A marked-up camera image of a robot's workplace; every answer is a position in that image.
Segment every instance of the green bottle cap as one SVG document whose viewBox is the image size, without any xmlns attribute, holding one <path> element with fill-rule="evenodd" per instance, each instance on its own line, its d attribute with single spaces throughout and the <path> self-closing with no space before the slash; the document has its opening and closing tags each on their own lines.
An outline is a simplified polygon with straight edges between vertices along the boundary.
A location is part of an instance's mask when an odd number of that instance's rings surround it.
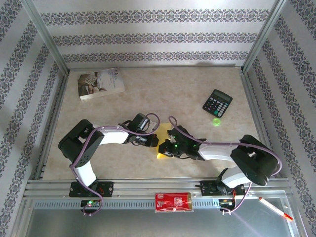
<svg viewBox="0 0 316 237">
<path fill-rule="evenodd" d="M 215 118 L 213 119 L 213 125 L 215 127 L 219 126 L 221 124 L 221 120 L 219 118 Z"/>
</svg>

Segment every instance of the pen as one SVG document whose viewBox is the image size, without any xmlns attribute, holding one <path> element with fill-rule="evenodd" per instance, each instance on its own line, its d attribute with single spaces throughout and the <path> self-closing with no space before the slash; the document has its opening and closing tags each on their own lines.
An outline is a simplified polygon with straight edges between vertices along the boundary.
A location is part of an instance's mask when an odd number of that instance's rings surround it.
<svg viewBox="0 0 316 237">
<path fill-rule="evenodd" d="M 283 216 L 288 221 L 293 221 L 293 217 L 287 215 L 286 213 L 278 209 L 276 206 L 273 206 L 271 203 L 269 203 L 267 200 L 263 199 L 262 197 L 259 198 L 259 202 L 261 202 L 262 204 L 264 204 L 265 206 L 267 206 L 268 208 L 270 208 L 272 211 L 279 214 L 280 216 Z"/>
</svg>

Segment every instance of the red snack bag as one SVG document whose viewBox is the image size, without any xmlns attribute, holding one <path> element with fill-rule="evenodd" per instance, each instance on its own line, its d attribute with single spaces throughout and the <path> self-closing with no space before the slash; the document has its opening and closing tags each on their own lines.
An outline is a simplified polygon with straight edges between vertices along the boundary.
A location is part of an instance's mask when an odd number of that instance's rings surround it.
<svg viewBox="0 0 316 237">
<path fill-rule="evenodd" d="M 191 193 L 156 194 L 155 212 L 193 212 Z"/>
</svg>

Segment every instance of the red pen cap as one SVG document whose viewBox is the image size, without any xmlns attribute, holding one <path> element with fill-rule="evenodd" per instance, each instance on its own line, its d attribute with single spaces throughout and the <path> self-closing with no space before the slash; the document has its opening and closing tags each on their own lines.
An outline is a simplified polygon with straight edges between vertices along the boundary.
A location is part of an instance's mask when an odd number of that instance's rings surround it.
<svg viewBox="0 0 316 237">
<path fill-rule="evenodd" d="M 293 221 L 293 217 L 287 215 L 286 213 L 283 214 L 283 217 L 285 217 L 288 221 Z"/>
</svg>

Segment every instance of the beige marble surface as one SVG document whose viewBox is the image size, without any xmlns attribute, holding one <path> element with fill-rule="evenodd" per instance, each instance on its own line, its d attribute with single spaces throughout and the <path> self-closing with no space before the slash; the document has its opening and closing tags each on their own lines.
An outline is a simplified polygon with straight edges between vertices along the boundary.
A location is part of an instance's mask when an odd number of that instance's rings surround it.
<svg viewBox="0 0 316 237">
<path fill-rule="evenodd" d="M 66 94 L 54 133 L 44 179 L 73 179 L 69 160 L 58 149 L 59 141 L 81 120 L 97 125 L 116 125 L 138 113 L 178 119 L 196 138 L 212 141 L 237 141 L 244 134 L 257 137 L 238 68 L 126 68 L 121 69 L 126 92 L 81 101 L 77 73 L 70 73 Z M 221 119 L 212 125 L 213 116 L 202 109 L 214 89 L 233 97 Z M 229 161 L 195 161 L 176 158 L 157 159 L 155 148 L 131 144 L 107 144 L 98 148 L 91 164 L 99 179 L 152 177 L 216 177 Z"/>
</svg>

